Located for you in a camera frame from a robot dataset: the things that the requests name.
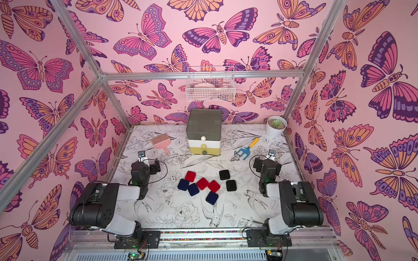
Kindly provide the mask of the red brooch box top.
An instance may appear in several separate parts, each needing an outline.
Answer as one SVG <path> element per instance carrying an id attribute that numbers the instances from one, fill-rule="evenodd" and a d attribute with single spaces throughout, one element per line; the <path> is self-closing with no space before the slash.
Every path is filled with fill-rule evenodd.
<path id="1" fill-rule="evenodd" d="M 187 171 L 187 174 L 185 176 L 185 180 L 193 183 L 196 179 L 197 174 L 193 171 Z"/>

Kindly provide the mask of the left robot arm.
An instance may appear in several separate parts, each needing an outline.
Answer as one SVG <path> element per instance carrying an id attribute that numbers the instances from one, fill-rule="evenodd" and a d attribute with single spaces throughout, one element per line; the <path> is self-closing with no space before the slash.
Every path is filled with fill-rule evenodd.
<path id="1" fill-rule="evenodd" d="M 117 237 L 138 238 L 141 225 L 117 211 L 117 204 L 145 198 L 151 175 L 161 170 L 160 161 L 136 161 L 131 165 L 127 185 L 95 182 L 87 185 L 68 217 L 69 224 L 84 229 L 101 230 Z"/>

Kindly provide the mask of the red brooch box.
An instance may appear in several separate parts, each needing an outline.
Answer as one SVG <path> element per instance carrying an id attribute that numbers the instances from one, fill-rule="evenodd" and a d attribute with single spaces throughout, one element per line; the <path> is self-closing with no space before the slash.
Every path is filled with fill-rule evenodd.
<path id="1" fill-rule="evenodd" d="M 219 190 L 220 190 L 220 188 L 221 188 L 221 185 L 216 181 L 216 180 L 212 180 L 209 184 L 208 184 L 208 186 L 207 186 L 208 188 L 209 188 L 209 190 L 211 191 L 211 192 L 214 192 L 214 193 L 217 193 Z"/>
<path id="2" fill-rule="evenodd" d="M 197 174 L 193 171 L 187 171 L 187 174 L 185 176 L 185 180 L 193 183 L 196 179 Z"/>
<path id="3" fill-rule="evenodd" d="M 205 188 L 208 187 L 209 182 L 206 178 L 201 178 L 197 181 L 196 185 L 199 188 L 199 190 L 204 190 Z"/>

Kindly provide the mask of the blue yellow garden fork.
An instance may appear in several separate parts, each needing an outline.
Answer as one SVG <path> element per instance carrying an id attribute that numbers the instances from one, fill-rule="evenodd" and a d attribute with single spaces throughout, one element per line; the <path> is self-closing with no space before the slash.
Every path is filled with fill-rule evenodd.
<path id="1" fill-rule="evenodd" d="M 256 145 L 258 143 L 260 139 L 259 138 L 255 138 L 250 145 L 248 145 L 247 147 L 243 147 L 241 149 L 239 149 L 238 151 L 234 152 L 234 159 L 236 161 L 240 161 L 240 160 L 246 160 L 249 156 L 250 156 L 250 149 Z"/>

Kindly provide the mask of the blue brooch box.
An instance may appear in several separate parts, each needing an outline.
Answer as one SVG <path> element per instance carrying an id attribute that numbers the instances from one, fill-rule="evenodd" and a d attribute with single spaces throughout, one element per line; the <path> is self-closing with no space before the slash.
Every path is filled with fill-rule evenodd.
<path id="1" fill-rule="evenodd" d="M 200 189 L 196 183 L 192 183 L 188 186 L 188 192 L 190 196 L 195 196 L 200 193 Z"/>
<path id="2" fill-rule="evenodd" d="M 205 201 L 210 205 L 214 206 L 219 198 L 219 195 L 215 192 L 210 191 L 207 195 Z"/>
<path id="3" fill-rule="evenodd" d="M 190 182 L 186 179 L 180 179 L 178 183 L 178 190 L 187 191 L 189 187 Z"/>

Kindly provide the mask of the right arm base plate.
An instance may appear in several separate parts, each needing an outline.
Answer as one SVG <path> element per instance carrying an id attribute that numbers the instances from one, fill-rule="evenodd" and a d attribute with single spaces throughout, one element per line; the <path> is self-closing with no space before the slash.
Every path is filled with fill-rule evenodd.
<path id="1" fill-rule="evenodd" d="M 262 229 L 247 228 L 243 230 L 246 235 L 243 236 L 247 240 L 249 247 L 258 248 L 280 248 L 291 247 L 292 241 L 286 234 L 273 235 Z"/>

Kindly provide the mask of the three-tier drawer cabinet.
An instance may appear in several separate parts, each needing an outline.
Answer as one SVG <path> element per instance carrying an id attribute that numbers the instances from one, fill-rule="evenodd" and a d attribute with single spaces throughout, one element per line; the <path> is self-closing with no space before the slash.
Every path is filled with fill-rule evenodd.
<path id="1" fill-rule="evenodd" d="M 221 154 L 222 112 L 219 109 L 193 109 L 186 127 L 191 154 Z"/>

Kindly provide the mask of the white potted succulent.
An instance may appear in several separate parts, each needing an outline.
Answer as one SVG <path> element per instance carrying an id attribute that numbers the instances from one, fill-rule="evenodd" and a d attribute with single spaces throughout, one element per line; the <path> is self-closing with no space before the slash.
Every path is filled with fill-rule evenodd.
<path id="1" fill-rule="evenodd" d="M 271 116 L 267 119 L 266 134 L 270 138 L 278 138 L 287 128 L 287 121 L 280 116 Z"/>

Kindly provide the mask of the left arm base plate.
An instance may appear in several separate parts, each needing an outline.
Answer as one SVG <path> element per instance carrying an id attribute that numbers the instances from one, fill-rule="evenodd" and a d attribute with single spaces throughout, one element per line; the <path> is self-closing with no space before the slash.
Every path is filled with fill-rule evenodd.
<path id="1" fill-rule="evenodd" d="M 140 231 L 130 237 L 116 237 L 114 249 L 157 249 L 161 231 Z"/>

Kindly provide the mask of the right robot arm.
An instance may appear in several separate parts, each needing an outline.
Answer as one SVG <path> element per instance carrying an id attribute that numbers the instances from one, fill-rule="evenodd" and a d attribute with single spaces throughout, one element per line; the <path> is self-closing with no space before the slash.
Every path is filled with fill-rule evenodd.
<path id="1" fill-rule="evenodd" d="M 279 201 L 281 214 L 267 218 L 262 225 L 263 239 L 284 236 L 296 228 L 322 226 L 324 217 L 319 201 L 308 182 L 276 181 L 281 164 L 255 157 L 253 168 L 259 176 L 259 191 Z"/>

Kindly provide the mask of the red brooch box right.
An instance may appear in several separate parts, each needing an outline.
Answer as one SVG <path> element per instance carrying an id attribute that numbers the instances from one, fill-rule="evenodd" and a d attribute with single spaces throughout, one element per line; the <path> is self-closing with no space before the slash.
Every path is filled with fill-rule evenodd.
<path id="1" fill-rule="evenodd" d="M 220 190 L 220 188 L 221 188 L 221 185 L 216 181 L 216 180 L 212 180 L 209 184 L 208 184 L 208 186 L 207 186 L 208 188 L 209 188 L 209 190 L 211 191 L 211 192 L 214 192 L 214 193 L 217 193 L 219 190 Z"/>

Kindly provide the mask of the pink dustpan brush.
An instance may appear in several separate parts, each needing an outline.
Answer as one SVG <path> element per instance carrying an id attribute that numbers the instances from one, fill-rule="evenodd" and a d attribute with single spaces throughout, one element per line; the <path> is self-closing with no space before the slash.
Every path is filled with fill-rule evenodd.
<path id="1" fill-rule="evenodd" d="M 151 143 L 155 149 L 162 149 L 164 152 L 169 155 L 168 146 L 171 144 L 171 139 L 167 133 L 161 134 L 155 138 L 151 139 Z"/>

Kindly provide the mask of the black brooch box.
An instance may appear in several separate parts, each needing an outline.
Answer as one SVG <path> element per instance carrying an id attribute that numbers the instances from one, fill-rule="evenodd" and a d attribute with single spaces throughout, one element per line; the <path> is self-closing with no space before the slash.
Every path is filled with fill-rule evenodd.
<path id="1" fill-rule="evenodd" d="M 227 190 L 227 191 L 236 191 L 236 190 L 237 190 L 237 184 L 236 184 L 236 181 L 235 181 L 235 180 L 233 180 L 233 179 L 228 180 L 228 181 L 226 182 L 226 190 Z"/>
<path id="2" fill-rule="evenodd" d="M 219 172 L 220 180 L 229 180 L 230 179 L 230 171 L 229 170 L 221 170 Z"/>

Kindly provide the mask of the blue brooch box bottom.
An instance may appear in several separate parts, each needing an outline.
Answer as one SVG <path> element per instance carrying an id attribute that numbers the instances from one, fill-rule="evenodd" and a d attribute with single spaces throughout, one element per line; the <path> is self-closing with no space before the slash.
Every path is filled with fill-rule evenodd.
<path id="1" fill-rule="evenodd" d="M 219 195 L 215 192 L 210 191 L 207 195 L 205 201 L 210 205 L 214 206 L 219 198 Z"/>

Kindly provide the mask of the red brooch box middle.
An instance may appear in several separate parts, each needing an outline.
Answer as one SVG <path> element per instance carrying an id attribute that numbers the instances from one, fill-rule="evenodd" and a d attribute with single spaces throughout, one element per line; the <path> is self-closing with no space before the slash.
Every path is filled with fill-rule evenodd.
<path id="1" fill-rule="evenodd" d="M 208 187 L 209 182 L 206 178 L 201 178 L 197 181 L 196 185 L 199 188 L 199 190 L 204 190 L 205 188 Z"/>

